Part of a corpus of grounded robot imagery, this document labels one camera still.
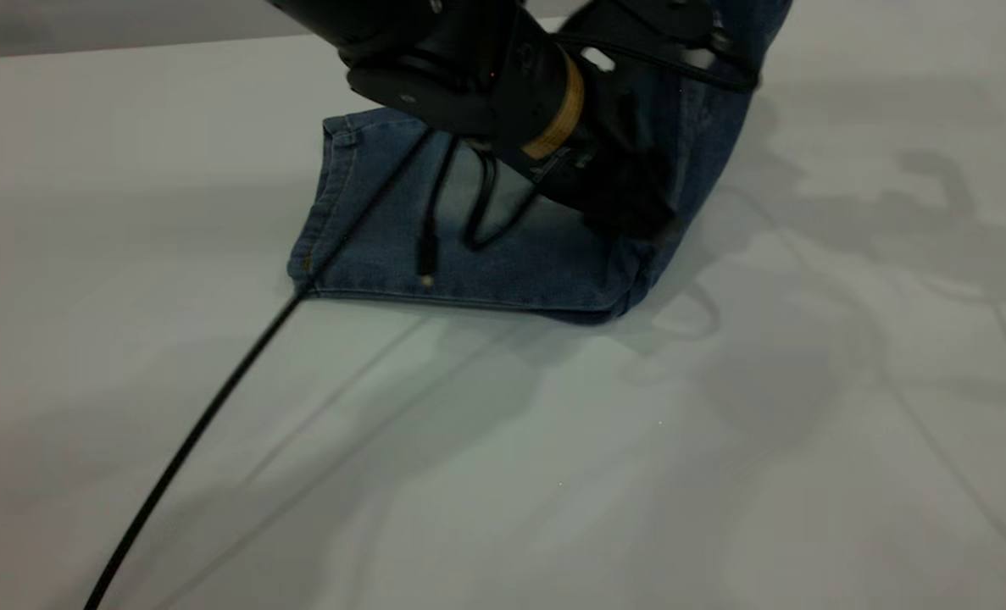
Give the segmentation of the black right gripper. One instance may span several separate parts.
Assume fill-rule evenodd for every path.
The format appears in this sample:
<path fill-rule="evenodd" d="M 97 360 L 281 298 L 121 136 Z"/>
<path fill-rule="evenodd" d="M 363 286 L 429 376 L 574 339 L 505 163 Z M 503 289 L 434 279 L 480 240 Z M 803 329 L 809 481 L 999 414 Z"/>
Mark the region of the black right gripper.
<path fill-rule="evenodd" d="M 588 1 L 564 21 L 556 40 L 631 50 L 658 45 L 730 50 L 730 37 L 709 1 Z"/>

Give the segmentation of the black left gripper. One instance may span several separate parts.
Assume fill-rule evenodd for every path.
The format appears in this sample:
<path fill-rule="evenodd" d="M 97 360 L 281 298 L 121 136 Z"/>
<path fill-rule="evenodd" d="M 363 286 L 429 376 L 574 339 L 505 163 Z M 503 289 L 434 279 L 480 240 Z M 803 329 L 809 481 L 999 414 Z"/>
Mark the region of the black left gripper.
<path fill-rule="evenodd" d="M 649 132 L 646 75 L 550 75 L 525 87 L 525 211 L 552 203 L 606 236 L 658 241 L 677 224 L 668 154 Z"/>

